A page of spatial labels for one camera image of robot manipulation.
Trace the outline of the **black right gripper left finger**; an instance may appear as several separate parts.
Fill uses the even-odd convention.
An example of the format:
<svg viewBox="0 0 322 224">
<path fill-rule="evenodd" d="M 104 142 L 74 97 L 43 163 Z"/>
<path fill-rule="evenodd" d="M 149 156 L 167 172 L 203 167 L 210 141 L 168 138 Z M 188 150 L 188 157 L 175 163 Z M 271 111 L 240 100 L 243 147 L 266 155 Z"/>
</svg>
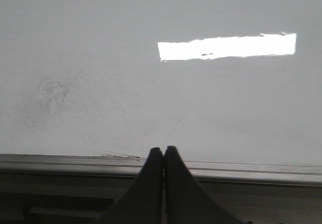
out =
<svg viewBox="0 0 322 224">
<path fill-rule="evenodd" d="M 163 199 L 163 154 L 152 148 L 125 194 L 94 223 L 160 223 Z"/>
</svg>

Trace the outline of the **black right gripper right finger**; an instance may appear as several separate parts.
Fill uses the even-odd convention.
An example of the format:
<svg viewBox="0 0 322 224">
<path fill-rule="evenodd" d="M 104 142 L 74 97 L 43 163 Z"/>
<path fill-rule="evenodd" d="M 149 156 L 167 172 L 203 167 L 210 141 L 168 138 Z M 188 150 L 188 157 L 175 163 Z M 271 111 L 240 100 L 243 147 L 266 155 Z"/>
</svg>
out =
<svg viewBox="0 0 322 224">
<path fill-rule="evenodd" d="M 204 191 L 175 146 L 164 155 L 168 223 L 241 223 Z"/>
</svg>

